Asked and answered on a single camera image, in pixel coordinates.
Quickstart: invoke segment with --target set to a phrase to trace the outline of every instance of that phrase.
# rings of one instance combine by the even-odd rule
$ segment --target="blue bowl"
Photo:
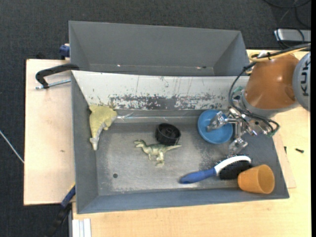
[[[204,140],[213,144],[222,144],[231,138],[233,134],[233,126],[228,123],[222,127],[212,130],[210,132],[206,131],[206,127],[209,125],[210,120],[218,113],[216,110],[207,110],[203,112],[197,121],[197,129]]]

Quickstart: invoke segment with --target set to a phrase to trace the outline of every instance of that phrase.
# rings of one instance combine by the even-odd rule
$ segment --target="brush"
[[[210,169],[192,172],[183,176],[180,179],[180,183],[196,183],[211,176],[220,176],[221,179],[235,179],[242,171],[251,167],[251,159],[248,156],[233,155]]]

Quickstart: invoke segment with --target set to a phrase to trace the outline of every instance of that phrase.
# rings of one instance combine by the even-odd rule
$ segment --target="dinosaur toy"
[[[98,150],[98,142],[102,130],[108,130],[118,114],[109,106],[91,105],[89,109],[92,111],[89,118],[92,135],[90,143],[94,150]]]
[[[158,162],[156,166],[159,165],[164,165],[164,158],[163,154],[166,153],[167,151],[175,148],[181,147],[181,145],[174,145],[174,146],[166,146],[164,144],[151,144],[151,145],[146,145],[145,141],[143,140],[136,140],[134,141],[136,144],[137,148],[142,148],[143,151],[148,154],[149,160],[152,159],[152,156],[157,156],[156,161]]]

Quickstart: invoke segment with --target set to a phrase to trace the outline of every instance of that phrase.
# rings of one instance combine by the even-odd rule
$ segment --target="gray carpet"
[[[269,1],[289,7],[294,0]],[[60,59],[69,20],[240,30],[246,48],[278,49],[273,30],[310,28],[311,2],[295,13],[263,0],[0,0],[0,129],[21,155],[24,59]],[[0,237],[43,236],[58,212],[57,205],[23,206],[23,174],[0,137]],[[56,236],[67,236],[67,226]]]

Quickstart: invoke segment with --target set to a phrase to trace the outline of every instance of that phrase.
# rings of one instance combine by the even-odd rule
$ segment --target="white cable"
[[[5,141],[9,144],[9,146],[11,147],[11,149],[14,151],[14,153],[16,154],[16,156],[19,157],[19,159],[21,160],[21,162],[24,163],[24,160],[22,159],[22,157],[19,155],[19,153],[14,149],[14,147],[12,146],[12,144],[9,142],[9,140],[5,137],[5,135],[2,133],[2,131],[0,130],[0,134],[2,135],[2,137],[5,139]]]

